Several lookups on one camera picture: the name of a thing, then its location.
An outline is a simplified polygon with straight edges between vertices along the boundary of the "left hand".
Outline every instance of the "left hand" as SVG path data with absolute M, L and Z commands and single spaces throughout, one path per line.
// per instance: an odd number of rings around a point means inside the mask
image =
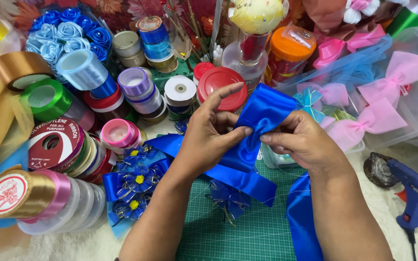
M 194 175 L 192 178 L 212 169 L 225 152 L 253 132 L 249 127 L 232 130 L 238 116 L 217 110 L 222 99 L 239 92 L 243 84 L 235 83 L 215 90 L 189 119 L 185 138 L 175 161 L 188 167 L 189 173 Z

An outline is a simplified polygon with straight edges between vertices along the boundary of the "right hand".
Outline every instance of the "right hand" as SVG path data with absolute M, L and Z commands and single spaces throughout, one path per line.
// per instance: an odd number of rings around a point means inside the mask
M 313 172 L 348 162 L 340 147 L 302 110 L 291 112 L 275 130 L 262 135 L 261 141 L 277 154 L 289 154 L 301 167 Z

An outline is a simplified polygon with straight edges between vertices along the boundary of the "pink satin bow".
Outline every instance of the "pink satin bow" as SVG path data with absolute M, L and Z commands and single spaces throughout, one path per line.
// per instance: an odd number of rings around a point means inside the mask
M 403 86 L 418 80 L 418 55 L 395 51 L 391 57 L 385 78 L 358 87 L 364 99 L 373 104 L 381 98 L 386 98 L 393 108 L 398 106 L 399 96 Z
M 365 108 L 353 120 L 339 120 L 328 126 L 328 135 L 347 151 L 357 145 L 364 137 L 365 132 L 380 134 L 407 126 L 406 121 L 391 106 L 387 99 L 380 99 Z
M 333 106 L 347 106 L 349 105 L 348 94 L 346 91 L 346 86 L 344 84 L 327 84 L 323 87 L 315 83 L 299 83 L 296 85 L 298 93 L 301 93 L 305 88 L 311 87 L 312 90 L 320 92 L 322 94 L 322 101 L 324 104 L 333 105 Z M 321 111 L 322 103 L 315 102 L 312 105 L 312 108 Z
M 370 33 L 357 33 L 348 41 L 321 35 L 317 40 L 319 58 L 315 60 L 313 66 L 320 69 L 336 61 L 345 45 L 350 52 L 356 52 L 358 48 L 377 44 L 383 36 L 385 36 L 385 31 L 381 25 L 377 25 Z

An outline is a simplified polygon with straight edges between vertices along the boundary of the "orange lid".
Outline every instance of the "orange lid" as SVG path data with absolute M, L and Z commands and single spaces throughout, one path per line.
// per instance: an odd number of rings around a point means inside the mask
M 281 59 L 291 62 L 308 59 L 316 45 L 311 32 L 293 25 L 278 28 L 270 39 L 270 51 Z

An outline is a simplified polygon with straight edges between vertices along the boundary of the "green cutting mat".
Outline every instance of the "green cutting mat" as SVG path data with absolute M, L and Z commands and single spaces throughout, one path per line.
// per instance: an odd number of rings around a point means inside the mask
M 305 172 L 300 167 L 270 169 L 258 160 L 259 173 L 277 184 L 272 208 L 252 199 L 252 206 L 234 221 L 204 195 L 209 182 L 196 180 L 191 187 L 183 236 L 177 261 L 291 261 L 296 260 L 291 232 L 285 216 L 287 194 L 295 179 Z

